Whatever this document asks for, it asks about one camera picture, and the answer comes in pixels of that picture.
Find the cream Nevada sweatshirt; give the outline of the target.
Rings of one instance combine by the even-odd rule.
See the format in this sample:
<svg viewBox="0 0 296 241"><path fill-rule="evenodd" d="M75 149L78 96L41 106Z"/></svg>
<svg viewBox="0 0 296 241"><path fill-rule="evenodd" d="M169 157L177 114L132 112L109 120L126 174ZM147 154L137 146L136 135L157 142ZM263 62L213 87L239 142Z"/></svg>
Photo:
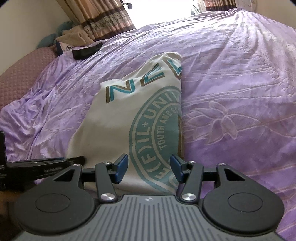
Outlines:
<svg viewBox="0 0 296 241"><path fill-rule="evenodd" d="M67 157L83 156L85 168L128 155L128 170L117 185L123 193L174 193L178 182L170 156L184 153L182 57L165 52L151 57L122 79L100 84Z"/></svg>

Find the pink quilted cushion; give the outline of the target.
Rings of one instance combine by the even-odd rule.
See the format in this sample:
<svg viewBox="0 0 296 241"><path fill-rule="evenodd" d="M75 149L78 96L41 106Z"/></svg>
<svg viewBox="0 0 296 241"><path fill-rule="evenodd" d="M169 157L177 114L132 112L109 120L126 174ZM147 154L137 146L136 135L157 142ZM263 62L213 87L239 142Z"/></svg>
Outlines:
<svg viewBox="0 0 296 241"><path fill-rule="evenodd" d="M1 75L1 108L23 97L55 58L57 58L56 47L44 47L30 52L10 66Z"/></svg>

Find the purple bed sheet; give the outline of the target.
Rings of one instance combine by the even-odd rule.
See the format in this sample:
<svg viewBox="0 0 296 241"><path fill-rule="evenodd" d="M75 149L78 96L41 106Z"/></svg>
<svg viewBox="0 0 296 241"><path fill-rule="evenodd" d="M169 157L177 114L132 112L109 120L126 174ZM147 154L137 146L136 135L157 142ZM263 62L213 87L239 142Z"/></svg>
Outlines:
<svg viewBox="0 0 296 241"><path fill-rule="evenodd" d="M1 110L10 161L64 156L100 84L149 58L182 56L185 158L226 162L278 194L278 233L295 240L295 30L233 9L154 24L103 41L84 61L50 63Z"/></svg>

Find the black cloth on bed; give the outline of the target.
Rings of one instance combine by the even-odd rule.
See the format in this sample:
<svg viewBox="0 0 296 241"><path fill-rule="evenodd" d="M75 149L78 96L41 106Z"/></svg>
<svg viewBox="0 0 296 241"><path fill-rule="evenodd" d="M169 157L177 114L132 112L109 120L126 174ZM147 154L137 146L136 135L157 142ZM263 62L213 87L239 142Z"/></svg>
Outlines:
<svg viewBox="0 0 296 241"><path fill-rule="evenodd" d="M98 52L101 47L103 46L103 43L99 43L95 46L83 48L79 50L72 50L72 55L75 60L85 60L91 56L93 56L96 52Z"/></svg>

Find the beige plush toy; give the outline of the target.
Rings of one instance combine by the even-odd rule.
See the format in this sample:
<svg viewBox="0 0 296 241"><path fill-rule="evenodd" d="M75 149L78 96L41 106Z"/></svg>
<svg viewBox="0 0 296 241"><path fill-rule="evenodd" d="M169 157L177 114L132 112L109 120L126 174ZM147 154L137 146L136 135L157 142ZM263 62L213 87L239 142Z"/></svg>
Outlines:
<svg viewBox="0 0 296 241"><path fill-rule="evenodd" d="M58 55L71 51L73 48L89 46L94 43L81 26L64 30L62 35L57 37L55 41Z"/></svg>

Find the teal plush toy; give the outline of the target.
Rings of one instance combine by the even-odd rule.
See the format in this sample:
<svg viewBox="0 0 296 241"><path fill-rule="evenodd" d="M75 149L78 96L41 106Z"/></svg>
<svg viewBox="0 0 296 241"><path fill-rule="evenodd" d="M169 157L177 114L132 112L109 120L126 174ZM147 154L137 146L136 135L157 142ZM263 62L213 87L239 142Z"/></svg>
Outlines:
<svg viewBox="0 0 296 241"><path fill-rule="evenodd" d="M37 45L37 49L39 48L46 48L53 46L56 42L56 38L62 36L62 33L66 30L70 30L74 27L74 23L72 21L66 21L63 22L61 25L59 25L56 29L56 31L46 37L44 37L39 44Z"/></svg>

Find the left striped curtain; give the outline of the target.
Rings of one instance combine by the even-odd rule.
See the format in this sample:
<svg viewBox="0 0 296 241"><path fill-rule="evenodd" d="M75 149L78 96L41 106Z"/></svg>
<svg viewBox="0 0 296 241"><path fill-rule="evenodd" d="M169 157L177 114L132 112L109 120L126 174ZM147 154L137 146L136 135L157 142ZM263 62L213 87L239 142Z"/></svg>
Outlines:
<svg viewBox="0 0 296 241"><path fill-rule="evenodd" d="M121 1L63 0L57 3L69 19L80 25L94 41L110 39L135 29Z"/></svg>

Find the striped curtain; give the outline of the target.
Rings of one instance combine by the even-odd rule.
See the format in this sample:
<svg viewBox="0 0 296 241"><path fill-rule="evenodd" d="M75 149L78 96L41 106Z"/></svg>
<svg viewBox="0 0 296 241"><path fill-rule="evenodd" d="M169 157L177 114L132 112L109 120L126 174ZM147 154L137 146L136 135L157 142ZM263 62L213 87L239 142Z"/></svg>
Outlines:
<svg viewBox="0 0 296 241"><path fill-rule="evenodd" d="M202 0L206 11L227 11L237 8L234 0Z"/></svg>
<svg viewBox="0 0 296 241"><path fill-rule="evenodd" d="M63 0L57 3L69 19L80 25L94 41L110 39L135 29L121 1Z"/></svg>

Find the right striped curtain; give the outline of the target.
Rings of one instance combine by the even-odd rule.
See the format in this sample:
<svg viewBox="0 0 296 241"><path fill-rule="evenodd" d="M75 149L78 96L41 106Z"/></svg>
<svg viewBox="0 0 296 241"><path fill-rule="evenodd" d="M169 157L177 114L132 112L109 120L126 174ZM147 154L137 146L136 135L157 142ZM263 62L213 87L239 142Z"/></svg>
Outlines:
<svg viewBox="0 0 296 241"><path fill-rule="evenodd" d="M227 11L237 8L234 0L202 0L206 11Z"/></svg>

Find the white patterned pillow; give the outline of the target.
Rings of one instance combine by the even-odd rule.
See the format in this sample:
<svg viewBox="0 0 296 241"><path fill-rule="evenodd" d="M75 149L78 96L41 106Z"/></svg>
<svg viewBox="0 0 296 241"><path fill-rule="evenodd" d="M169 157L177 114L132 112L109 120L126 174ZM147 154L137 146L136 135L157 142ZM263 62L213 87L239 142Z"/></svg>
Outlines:
<svg viewBox="0 0 296 241"><path fill-rule="evenodd" d="M255 12L257 7L257 0L235 0L235 4L237 8Z"/></svg>

